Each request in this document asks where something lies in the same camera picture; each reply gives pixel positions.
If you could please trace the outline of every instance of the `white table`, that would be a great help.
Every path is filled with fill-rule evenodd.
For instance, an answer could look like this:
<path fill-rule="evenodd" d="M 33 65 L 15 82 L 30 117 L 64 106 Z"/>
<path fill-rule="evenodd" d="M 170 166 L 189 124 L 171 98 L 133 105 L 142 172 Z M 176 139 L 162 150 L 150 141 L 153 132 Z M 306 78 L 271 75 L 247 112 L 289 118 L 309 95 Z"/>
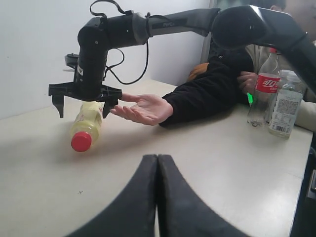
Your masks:
<path fill-rule="evenodd" d="M 124 91 L 164 95 L 173 88 L 147 80 Z M 289 235 L 311 132 L 274 137 L 249 126 L 242 106 L 173 131 L 109 115 L 98 144 L 76 154 L 69 129 L 79 106 L 67 103 L 64 119 L 49 107 L 0 120 L 1 237 L 62 237 L 79 228 L 119 194 L 145 154 L 172 155 L 205 203 L 245 233 Z"/>

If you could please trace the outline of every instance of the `black jacket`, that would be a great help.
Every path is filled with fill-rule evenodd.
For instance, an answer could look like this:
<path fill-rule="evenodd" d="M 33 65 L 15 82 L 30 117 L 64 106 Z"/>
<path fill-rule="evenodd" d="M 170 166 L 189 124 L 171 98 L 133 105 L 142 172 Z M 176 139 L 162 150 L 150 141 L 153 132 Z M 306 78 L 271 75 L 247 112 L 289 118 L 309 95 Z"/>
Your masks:
<path fill-rule="evenodd" d="M 208 62 L 207 72 L 163 97 L 172 105 L 173 115 L 161 126 L 204 119 L 237 103 L 247 104 L 247 96 L 237 82 L 241 71 L 253 72 L 253 62 L 246 50 L 224 50 L 212 41 Z"/>

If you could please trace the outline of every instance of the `red bottle cap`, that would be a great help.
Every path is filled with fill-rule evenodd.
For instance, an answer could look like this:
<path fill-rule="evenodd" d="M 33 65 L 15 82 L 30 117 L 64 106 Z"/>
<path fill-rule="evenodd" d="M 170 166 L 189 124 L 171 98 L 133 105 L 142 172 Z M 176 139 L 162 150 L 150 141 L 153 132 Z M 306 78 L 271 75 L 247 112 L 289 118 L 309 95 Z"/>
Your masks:
<path fill-rule="evenodd" d="M 277 53 L 277 50 L 275 48 L 270 48 L 270 53 Z"/>
<path fill-rule="evenodd" d="M 77 132 L 71 141 L 71 146 L 76 152 L 85 152 L 91 147 L 92 138 L 87 132 Z"/>

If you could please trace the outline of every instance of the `robotic arm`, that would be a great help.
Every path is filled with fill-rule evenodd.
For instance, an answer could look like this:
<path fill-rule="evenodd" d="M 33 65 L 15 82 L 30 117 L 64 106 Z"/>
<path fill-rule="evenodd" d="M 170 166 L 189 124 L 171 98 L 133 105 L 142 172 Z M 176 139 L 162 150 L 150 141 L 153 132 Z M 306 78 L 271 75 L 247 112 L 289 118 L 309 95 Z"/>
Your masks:
<path fill-rule="evenodd" d="M 61 118 L 64 96 L 105 102 L 103 118 L 118 104 L 122 91 L 102 85 L 110 49 L 142 45 L 153 36 L 188 31 L 203 37 L 212 32 L 214 41 L 227 49 L 249 44 L 274 47 L 316 93 L 316 48 L 288 14 L 245 5 L 223 11 L 208 8 L 167 16 L 148 14 L 143 18 L 123 11 L 113 0 L 94 3 L 100 1 L 115 4 L 122 16 L 107 18 L 90 9 L 96 17 L 79 31 L 79 55 L 66 56 L 66 64 L 75 69 L 74 81 L 49 85 L 49 96 Z"/>

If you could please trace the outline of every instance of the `plastic bottle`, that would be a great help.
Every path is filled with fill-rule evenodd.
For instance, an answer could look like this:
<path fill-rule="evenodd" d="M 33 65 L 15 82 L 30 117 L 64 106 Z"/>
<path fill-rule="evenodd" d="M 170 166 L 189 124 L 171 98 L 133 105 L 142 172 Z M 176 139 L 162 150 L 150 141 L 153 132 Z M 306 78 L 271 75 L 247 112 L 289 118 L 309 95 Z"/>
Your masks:
<path fill-rule="evenodd" d="M 289 138 L 303 99 L 305 86 L 293 71 L 290 71 L 286 78 L 286 83 L 277 93 L 268 131 L 275 136 Z"/>
<path fill-rule="evenodd" d="M 71 146 L 77 152 L 85 152 L 96 142 L 102 123 L 102 103 L 83 102 L 71 128 Z"/>
<path fill-rule="evenodd" d="M 270 55 L 262 65 L 253 94 L 253 103 L 250 107 L 247 121 L 254 127 L 265 126 L 269 117 L 269 105 L 277 92 L 280 81 L 279 53 L 271 48 Z"/>

